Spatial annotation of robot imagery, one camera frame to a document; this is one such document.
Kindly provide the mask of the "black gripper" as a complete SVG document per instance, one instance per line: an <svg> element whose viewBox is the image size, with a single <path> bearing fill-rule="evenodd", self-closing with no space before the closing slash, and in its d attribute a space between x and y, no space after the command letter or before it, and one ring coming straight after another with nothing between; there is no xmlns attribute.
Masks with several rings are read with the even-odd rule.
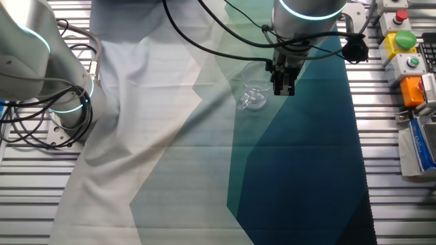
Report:
<svg viewBox="0 0 436 245"><path fill-rule="evenodd" d="M304 64L304 60L294 59L283 54L275 54L270 61L266 62L265 70L270 72L275 95L280 95L282 89L282 95L295 95L295 80L300 75Z"/></svg>

